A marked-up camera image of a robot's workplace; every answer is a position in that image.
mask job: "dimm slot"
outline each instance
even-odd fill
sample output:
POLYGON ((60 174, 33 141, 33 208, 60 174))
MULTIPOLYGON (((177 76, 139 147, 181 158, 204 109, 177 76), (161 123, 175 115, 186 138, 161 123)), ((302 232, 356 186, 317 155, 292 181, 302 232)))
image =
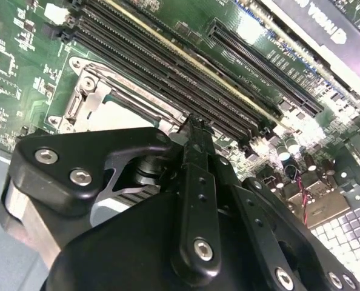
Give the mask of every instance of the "dimm slot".
POLYGON ((152 38, 147 37, 136 27, 120 18, 117 14, 113 14, 113 12, 109 9, 105 9, 105 7, 100 5, 99 2, 89 2, 82 10, 89 14, 89 16, 93 19, 100 21, 110 29, 115 30, 117 33, 122 33, 125 37, 125 41, 132 41, 136 46, 152 52, 161 60, 167 62, 167 64, 171 66, 172 70, 178 70, 178 74, 186 76, 191 80, 198 80, 196 85, 200 90, 205 90, 207 94, 209 94, 212 98, 215 98, 215 101, 225 105, 239 117, 249 119, 255 124, 263 120, 263 116, 258 112, 250 109, 238 98, 233 98, 228 92, 224 91, 213 81, 209 80, 205 76, 202 76, 195 69, 186 66, 186 64, 184 64, 184 62, 180 59, 174 58, 173 54, 169 54, 165 51, 162 46, 152 40, 152 38))
POLYGON ((229 126, 228 122, 221 118, 218 112, 214 112, 210 108, 203 107, 200 103, 196 102, 192 99, 187 99, 185 96, 181 96, 179 92, 177 92, 174 88, 171 88, 166 83, 162 81, 158 81, 146 72, 141 70, 140 66, 132 62, 128 62, 120 56, 115 55, 113 52, 108 52, 103 48, 98 48, 102 44, 98 41, 94 36, 90 36, 85 34, 84 32, 75 32, 74 39, 86 46, 92 52, 96 53, 98 56, 103 59, 111 61, 114 66, 123 70, 129 76, 138 76, 138 79, 141 80, 148 87, 156 90, 164 97, 169 100, 174 100, 179 105, 181 105, 184 110, 188 112, 198 112, 201 115, 205 116, 207 119, 214 122, 214 126, 221 132, 224 132, 228 137, 233 139, 239 139, 243 135, 242 132, 238 131, 236 128, 229 126))
MULTIPOLYGON (((165 70, 167 68, 165 68, 163 64, 160 64, 159 60, 155 58, 149 59, 149 56, 141 54, 141 52, 143 52, 142 50, 138 50, 133 45, 128 45, 122 39, 118 38, 116 33, 108 33, 108 31, 105 30, 105 27, 102 27, 100 23, 95 23, 84 19, 78 26, 82 30, 88 31, 95 35, 97 38, 102 39, 102 41, 104 41, 109 46, 116 47, 117 53, 126 56, 128 59, 132 59, 135 61, 138 60, 141 67, 145 68, 151 73, 154 72, 156 78, 164 80, 165 82, 169 82, 172 86, 176 87, 181 92, 184 92, 186 96, 197 97, 199 100, 202 100, 201 102, 204 106, 208 106, 216 110, 221 110, 221 106, 214 102, 214 100, 212 100, 209 96, 205 96, 203 92, 198 90, 196 86, 187 83, 186 80, 176 76, 172 72, 166 72, 165 70)), ((228 122, 238 129, 240 129, 241 127, 243 128, 243 126, 252 126, 251 123, 246 121, 240 121, 237 118, 231 117, 230 115, 227 115, 227 118, 228 122)))

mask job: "red wire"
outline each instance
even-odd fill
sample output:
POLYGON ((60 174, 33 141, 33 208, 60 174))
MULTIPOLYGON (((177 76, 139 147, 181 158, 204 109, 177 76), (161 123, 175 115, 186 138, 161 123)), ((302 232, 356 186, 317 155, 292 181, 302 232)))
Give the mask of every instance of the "red wire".
POLYGON ((307 226, 307 220, 308 220, 308 214, 307 214, 307 204, 308 204, 308 198, 307 198, 307 190, 302 185, 301 177, 297 177, 297 183, 299 186, 299 189, 302 193, 302 205, 304 206, 304 225, 307 226))

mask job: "electrolytic capacitor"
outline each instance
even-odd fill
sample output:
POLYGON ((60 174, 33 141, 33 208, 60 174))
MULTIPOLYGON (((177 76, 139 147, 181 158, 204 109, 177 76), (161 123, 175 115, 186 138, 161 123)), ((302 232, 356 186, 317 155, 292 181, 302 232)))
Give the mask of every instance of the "electrolytic capacitor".
POLYGON ((278 159, 280 161, 286 161, 287 159, 290 158, 290 154, 286 146, 280 145, 279 147, 277 147, 276 151, 277 151, 278 159))
POLYGON ((308 171, 315 171, 317 166, 315 163, 315 160, 313 159, 312 155, 310 155, 309 153, 306 153, 304 155, 304 162, 305 165, 307 166, 308 171))
POLYGON ((329 159, 323 159, 321 161, 321 167, 326 175, 332 176, 335 174, 335 170, 333 169, 333 163, 329 159))
POLYGON ((285 145, 288 148, 288 152, 292 154, 297 154, 300 151, 300 146, 294 138, 289 138, 286 140, 285 145))

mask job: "black expansion slot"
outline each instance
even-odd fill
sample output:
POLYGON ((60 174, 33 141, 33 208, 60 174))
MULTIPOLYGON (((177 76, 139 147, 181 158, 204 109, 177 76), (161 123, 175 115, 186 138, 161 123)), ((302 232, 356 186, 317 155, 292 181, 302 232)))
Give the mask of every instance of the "black expansion slot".
POLYGON ((145 71, 136 63, 123 58, 121 55, 114 54, 111 48, 104 50, 103 47, 100 47, 101 42, 95 36, 86 35, 85 33, 77 31, 75 32, 74 39, 102 59, 106 59, 118 70, 122 70, 126 75, 132 76, 141 83, 157 91, 168 100, 179 104, 184 110, 188 112, 198 112, 208 120, 213 121, 216 129, 224 132, 228 137, 238 139, 239 136, 243 136, 242 132, 229 126, 228 121, 224 119, 218 120, 218 117, 216 116, 218 113, 214 110, 209 110, 203 107, 196 100, 187 99, 186 96, 182 96, 176 89, 168 86, 165 82, 152 78, 149 72, 145 71))
POLYGON ((279 93, 311 117, 315 117, 324 110, 323 106, 311 94, 288 76, 285 76, 277 66, 268 61, 220 21, 214 21, 208 36, 217 45, 268 80, 279 93))
POLYGON ((186 110, 201 113, 232 138, 259 132, 262 115, 174 56, 106 3, 89 1, 79 11, 70 35, 73 40, 186 110))
POLYGON ((187 83, 186 80, 178 77, 173 72, 168 71, 160 60, 149 58, 146 52, 141 50, 141 47, 138 47, 138 44, 128 44, 128 42, 122 39, 115 30, 108 32, 107 30, 104 30, 104 26, 99 22, 91 22, 89 18, 84 18, 78 26, 81 28, 82 32, 91 34, 95 36, 95 38, 100 39, 104 44, 110 46, 109 48, 103 47, 103 50, 108 50, 110 54, 116 53, 117 55, 123 56, 124 59, 138 64, 140 70, 149 72, 158 80, 164 81, 167 85, 170 85, 178 92, 181 92, 184 97, 188 99, 197 99, 201 106, 209 108, 216 116, 222 115, 222 117, 225 118, 225 122, 234 125, 240 132, 246 132, 244 125, 251 126, 249 123, 246 124, 245 121, 234 118, 232 114, 224 115, 225 112, 222 110, 222 106, 219 106, 217 102, 214 102, 211 97, 204 95, 196 86, 187 83))
POLYGON ((159 57, 160 60, 164 61, 167 66, 170 66, 178 75, 186 77, 188 80, 194 82, 197 81, 198 87, 201 90, 204 90, 206 94, 212 96, 212 98, 214 98, 214 96, 220 96, 220 98, 215 98, 215 101, 226 105, 226 107, 230 107, 230 110, 239 117, 248 118, 252 122, 259 122, 263 119, 262 115, 250 109, 246 103, 238 98, 232 97, 231 94, 226 92, 215 82, 204 75, 201 75, 193 67, 186 65, 182 59, 163 50, 160 44, 150 38, 146 33, 139 29, 139 27, 125 21, 121 15, 114 17, 114 13, 116 12, 109 10, 107 4, 104 4, 101 1, 91 1, 82 7, 82 11, 90 15, 91 18, 100 18, 101 23, 107 27, 115 27, 116 32, 122 35, 124 39, 128 42, 133 42, 138 47, 159 57))

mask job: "capacitor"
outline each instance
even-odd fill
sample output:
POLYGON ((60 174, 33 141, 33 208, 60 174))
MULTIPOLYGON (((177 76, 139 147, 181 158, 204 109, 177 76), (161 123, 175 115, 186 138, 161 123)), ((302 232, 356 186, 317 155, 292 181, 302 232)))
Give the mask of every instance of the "capacitor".
POLYGON ((323 159, 321 161, 321 167, 326 175, 332 176, 335 174, 335 170, 333 169, 333 163, 329 159, 323 159))
POLYGON ((290 152, 292 154, 296 154, 300 150, 300 146, 294 138, 287 139, 285 142, 285 145, 288 148, 288 152, 290 152))
POLYGON ((287 159, 290 158, 290 154, 286 146, 280 145, 279 147, 277 147, 276 151, 277 151, 278 159, 280 161, 286 161, 287 159))
POLYGON ((309 153, 306 153, 304 155, 304 162, 305 165, 307 166, 308 171, 312 172, 316 170, 317 166, 315 160, 313 159, 312 155, 310 155, 309 153))
POLYGON ((273 176, 275 177, 275 184, 278 189, 281 189, 284 187, 284 182, 282 180, 282 176, 280 173, 274 173, 273 176))

